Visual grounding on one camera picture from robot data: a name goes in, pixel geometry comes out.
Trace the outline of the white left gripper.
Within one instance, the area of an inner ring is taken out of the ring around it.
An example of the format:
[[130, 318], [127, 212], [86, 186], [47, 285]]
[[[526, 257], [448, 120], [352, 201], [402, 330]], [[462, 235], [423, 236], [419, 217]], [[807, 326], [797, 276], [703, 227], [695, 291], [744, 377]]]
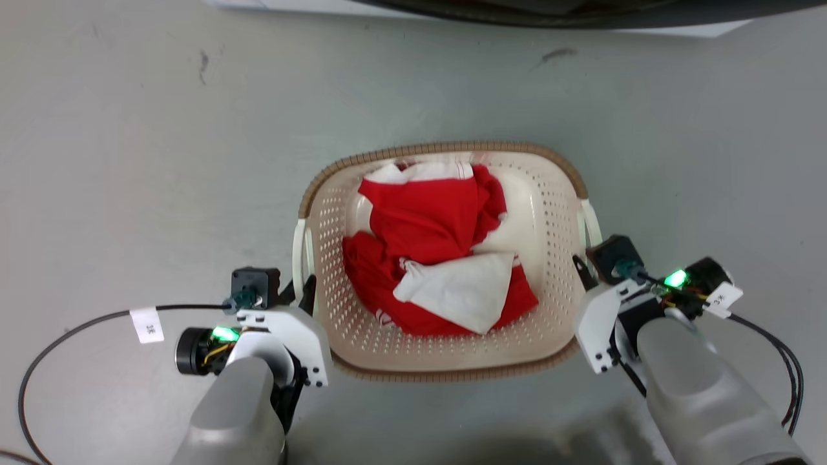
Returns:
[[273, 374], [278, 388], [285, 388], [306, 371], [311, 386], [329, 385], [333, 357], [328, 336], [313, 319], [317, 288], [315, 274], [302, 286], [297, 307], [293, 284], [278, 294], [278, 307], [272, 310], [242, 310], [237, 315], [242, 334], [236, 341], [236, 361], [248, 357], [261, 359]]

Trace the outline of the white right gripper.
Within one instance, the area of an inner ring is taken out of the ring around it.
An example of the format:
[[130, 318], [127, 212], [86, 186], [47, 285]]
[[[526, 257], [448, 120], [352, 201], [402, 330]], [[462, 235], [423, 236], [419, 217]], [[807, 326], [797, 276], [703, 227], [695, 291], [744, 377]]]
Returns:
[[636, 357], [633, 344], [618, 315], [632, 309], [641, 286], [632, 280], [617, 285], [599, 283], [581, 256], [573, 255], [572, 261], [587, 292], [575, 318], [575, 337], [591, 370], [596, 374], [611, 370], [612, 347], [621, 361], [632, 362]]

